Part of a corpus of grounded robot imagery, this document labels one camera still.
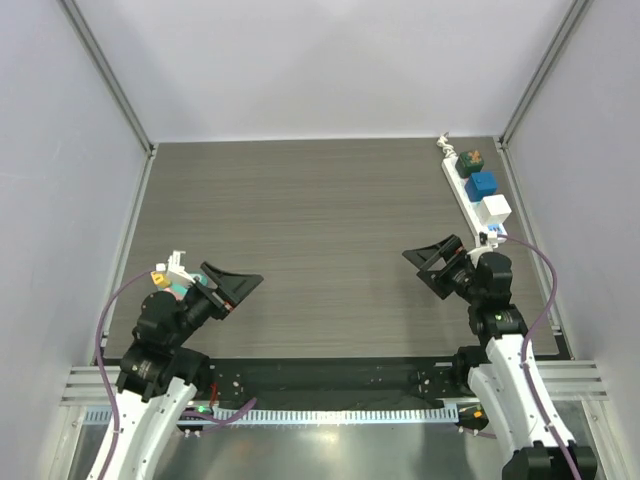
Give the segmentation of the teal triangular socket adapter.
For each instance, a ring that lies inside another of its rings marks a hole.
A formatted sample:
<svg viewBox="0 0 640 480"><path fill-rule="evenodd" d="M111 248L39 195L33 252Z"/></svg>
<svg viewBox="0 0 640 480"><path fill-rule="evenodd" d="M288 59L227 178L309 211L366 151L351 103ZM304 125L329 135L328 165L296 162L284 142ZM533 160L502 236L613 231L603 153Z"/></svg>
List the teal triangular socket adapter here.
<svg viewBox="0 0 640 480"><path fill-rule="evenodd" d="M176 293L179 293L182 296L182 299L186 295L189 288L195 283L199 282L203 285L207 284L207 279L201 273L190 273L187 277L184 275L177 275L174 273L169 273L167 275L168 279L171 281L171 286L166 289L173 290Z"/></svg>

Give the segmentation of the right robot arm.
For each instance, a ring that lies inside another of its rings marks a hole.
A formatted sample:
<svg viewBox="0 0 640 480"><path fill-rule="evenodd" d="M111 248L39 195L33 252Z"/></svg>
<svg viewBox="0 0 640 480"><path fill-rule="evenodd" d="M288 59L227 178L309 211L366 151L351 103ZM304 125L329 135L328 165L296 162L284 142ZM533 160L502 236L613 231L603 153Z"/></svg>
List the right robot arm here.
<svg viewBox="0 0 640 480"><path fill-rule="evenodd" d="M451 383L478 398L504 458L504 479L593 479L598 461L558 414L532 348L532 330L512 303L512 262L490 244L466 250L451 235L403 256L439 298L457 294L468 305L476 346L453 357Z"/></svg>

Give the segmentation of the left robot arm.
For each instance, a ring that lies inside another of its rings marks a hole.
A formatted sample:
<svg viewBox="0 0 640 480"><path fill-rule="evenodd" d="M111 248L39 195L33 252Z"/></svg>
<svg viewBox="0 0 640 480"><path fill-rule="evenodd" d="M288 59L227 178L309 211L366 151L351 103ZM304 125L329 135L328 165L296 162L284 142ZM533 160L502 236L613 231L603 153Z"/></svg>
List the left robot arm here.
<svg viewBox="0 0 640 480"><path fill-rule="evenodd" d="M211 390L207 355L185 342L209 319L225 319L264 280L220 270L208 262L192 275L175 251L148 271L156 287L141 304L133 342L111 381L96 358L111 419L88 474L91 479L150 479L180 417Z"/></svg>

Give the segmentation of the pink cube plug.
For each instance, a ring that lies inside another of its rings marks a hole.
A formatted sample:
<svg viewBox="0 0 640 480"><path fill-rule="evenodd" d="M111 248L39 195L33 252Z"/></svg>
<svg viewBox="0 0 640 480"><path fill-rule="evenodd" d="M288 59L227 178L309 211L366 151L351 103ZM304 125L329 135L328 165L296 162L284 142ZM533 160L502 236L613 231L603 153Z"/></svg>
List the pink cube plug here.
<svg viewBox="0 0 640 480"><path fill-rule="evenodd" d="M179 293L174 292L173 290L166 289L165 291L167 293L170 293L177 301L180 301L182 299L182 296Z"/></svg>

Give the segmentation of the yellow cube plug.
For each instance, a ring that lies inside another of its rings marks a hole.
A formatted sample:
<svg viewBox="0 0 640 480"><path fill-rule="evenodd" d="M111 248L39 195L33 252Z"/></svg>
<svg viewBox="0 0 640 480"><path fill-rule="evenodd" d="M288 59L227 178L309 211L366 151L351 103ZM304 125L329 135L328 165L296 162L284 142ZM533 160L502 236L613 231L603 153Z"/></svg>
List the yellow cube plug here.
<svg viewBox="0 0 640 480"><path fill-rule="evenodd" d="M171 281L163 272L153 271L150 276L153 284L159 290L164 290L171 286Z"/></svg>

